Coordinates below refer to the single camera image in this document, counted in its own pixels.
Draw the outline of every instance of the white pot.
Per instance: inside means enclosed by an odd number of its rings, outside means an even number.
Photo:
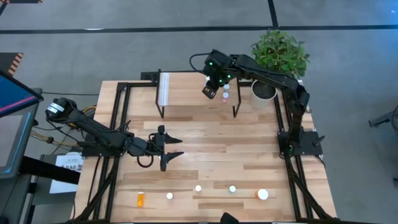
[[[277,90],[275,90],[275,94],[273,97],[269,98],[269,99],[262,99],[258,96],[256,96],[256,94],[254,94],[253,92],[253,85],[258,82],[257,80],[254,81],[251,85],[251,98],[250,98],[250,104],[253,108],[257,108],[257,109],[261,109],[261,108],[265,108],[266,106],[268,106],[269,102],[272,101],[272,99],[274,99],[274,97],[277,94]]]

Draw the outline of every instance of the black line on floor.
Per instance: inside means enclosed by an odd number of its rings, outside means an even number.
[[[278,18],[276,17],[276,10],[274,5],[274,0],[268,0],[269,12],[271,14],[272,26],[277,28],[278,25]]]
[[[0,30],[0,34],[114,34],[143,32],[212,32],[212,31],[261,31],[280,30],[391,30],[398,25],[363,25],[363,26],[203,26],[203,27],[153,27],[153,28],[111,28],[101,30],[87,29],[42,29],[42,30]]]
[[[0,16],[2,14],[2,12],[4,12],[4,10],[6,9],[7,3],[2,3],[1,7],[0,7]]]

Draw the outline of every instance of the green plant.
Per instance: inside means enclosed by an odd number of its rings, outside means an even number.
[[[303,41],[279,30],[268,30],[260,35],[260,41],[253,44],[252,54],[256,62],[269,70],[290,75],[292,78],[303,77],[307,69],[309,54],[305,54]]]

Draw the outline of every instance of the concrete floor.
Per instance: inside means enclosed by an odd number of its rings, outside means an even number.
[[[398,24],[397,1],[275,0],[280,26]],[[83,29],[182,26],[270,26],[267,1],[252,0],[52,0],[10,4],[4,29]],[[222,50],[250,54],[262,31],[117,34],[0,35],[0,52],[23,52],[16,78],[44,91],[98,93],[103,80],[137,80],[141,72],[189,70],[192,54]],[[291,31],[311,55],[304,84],[311,94],[326,171],[339,218],[360,222],[398,220],[397,136],[391,124],[371,129],[368,119],[395,108],[398,30]],[[201,60],[195,64],[201,67]],[[37,119],[54,95],[45,95]],[[96,96],[68,96],[79,108]],[[51,134],[56,139],[63,136]],[[54,150],[31,139],[28,156]],[[38,208],[34,223],[65,221],[71,205]]]

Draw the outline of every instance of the white paper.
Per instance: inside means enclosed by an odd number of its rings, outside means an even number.
[[[57,156],[57,161],[55,162],[56,166],[64,167],[70,170],[74,170],[77,172],[81,172],[81,168],[83,167],[83,159],[79,153],[69,153],[64,156]],[[76,192],[77,185],[64,183],[57,180],[52,180],[50,194],[59,194],[65,192]]]

